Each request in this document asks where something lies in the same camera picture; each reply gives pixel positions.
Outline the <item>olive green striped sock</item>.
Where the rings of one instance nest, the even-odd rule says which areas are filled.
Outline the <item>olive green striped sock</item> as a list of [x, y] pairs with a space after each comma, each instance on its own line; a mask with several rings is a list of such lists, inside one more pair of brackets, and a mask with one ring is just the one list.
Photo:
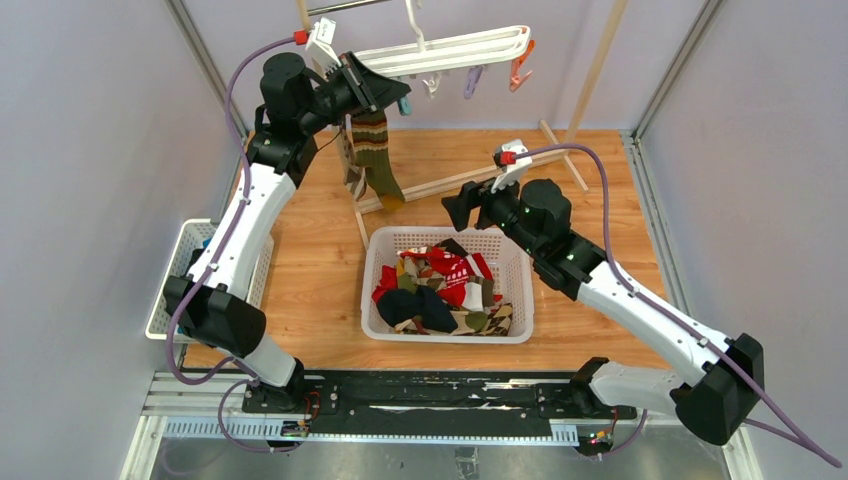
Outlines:
[[378, 110], [352, 117], [351, 134], [354, 165], [362, 169], [367, 186], [374, 191], [382, 207], [397, 211], [406, 203], [406, 198], [391, 168], [385, 112]]

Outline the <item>brown striped sock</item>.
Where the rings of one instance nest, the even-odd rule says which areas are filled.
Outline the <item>brown striped sock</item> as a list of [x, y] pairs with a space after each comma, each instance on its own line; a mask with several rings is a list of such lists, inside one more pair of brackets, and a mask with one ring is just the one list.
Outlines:
[[365, 168], [355, 164], [348, 164], [345, 169], [344, 185], [353, 200], [360, 201], [368, 189]]

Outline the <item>white plastic clip hanger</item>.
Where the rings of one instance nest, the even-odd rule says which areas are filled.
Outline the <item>white plastic clip hanger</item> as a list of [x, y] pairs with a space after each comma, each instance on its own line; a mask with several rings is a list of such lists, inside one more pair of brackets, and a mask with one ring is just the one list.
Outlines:
[[405, 3], [407, 21], [415, 35], [413, 43], [363, 50], [355, 56], [378, 74], [400, 78], [510, 62], [529, 48], [531, 29], [527, 25], [427, 40], [416, 21], [419, 7], [418, 1]]

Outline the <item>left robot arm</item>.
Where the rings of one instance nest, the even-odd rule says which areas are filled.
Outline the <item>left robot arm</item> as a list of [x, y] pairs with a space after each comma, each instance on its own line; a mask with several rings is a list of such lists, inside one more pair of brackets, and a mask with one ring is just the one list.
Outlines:
[[315, 134], [348, 117], [383, 111], [411, 88], [370, 70], [351, 52], [326, 77], [285, 52], [265, 61], [260, 91], [264, 102], [243, 151], [236, 195], [197, 262], [170, 276], [163, 296], [174, 329], [227, 354], [266, 401], [291, 413], [306, 402], [304, 367], [270, 337], [265, 314], [247, 300], [255, 264], [318, 152]]

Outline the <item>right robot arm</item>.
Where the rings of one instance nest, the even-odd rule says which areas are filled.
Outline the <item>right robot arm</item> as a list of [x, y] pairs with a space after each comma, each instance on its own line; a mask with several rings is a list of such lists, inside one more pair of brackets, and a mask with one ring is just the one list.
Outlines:
[[495, 226], [529, 255], [551, 289], [589, 306], [658, 353], [666, 370], [630, 368], [595, 357], [571, 390], [574, 408], [594, 417], [627, 405], [675, 415], [699, 439], [722, 446], [747, 419], [765, 387], [764, 349], [747, 333], [736, 338], [702, 325], [644, 289], [612, 256], [571, 227], [571, 202], [550, 179], [494, 189], [470, 181], [441, 200], [453, 227]]

